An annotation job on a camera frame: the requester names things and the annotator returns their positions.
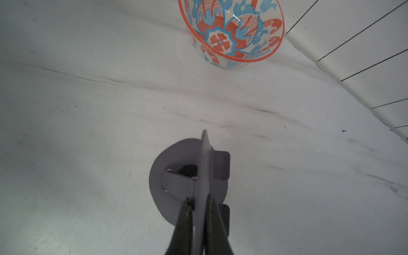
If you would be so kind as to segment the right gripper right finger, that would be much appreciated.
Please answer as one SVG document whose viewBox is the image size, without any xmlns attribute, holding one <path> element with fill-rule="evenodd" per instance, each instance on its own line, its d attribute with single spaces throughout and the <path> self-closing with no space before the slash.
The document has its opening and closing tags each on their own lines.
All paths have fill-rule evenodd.
<svg viewBox="0 0 408 255">
<path fill-rule="evenodd" d="M 234 255 L 228 241 L 230 208 L 218 204 L 210 194 L 207 198 L 204 249 L 206 255 Z"/>
</svg>

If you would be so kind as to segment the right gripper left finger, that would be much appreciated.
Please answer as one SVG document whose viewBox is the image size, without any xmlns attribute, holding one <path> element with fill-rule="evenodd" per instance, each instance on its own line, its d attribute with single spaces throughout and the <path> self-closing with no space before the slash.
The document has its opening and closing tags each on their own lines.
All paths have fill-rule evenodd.
<svg viewBox="0 0 408 255">
<path fill-rule="evenodd" d="M 181 205 L 175 229 L 165 255 L 191 255 L 193 246 L 193 204 L 187 198 Z"/>
</svg>

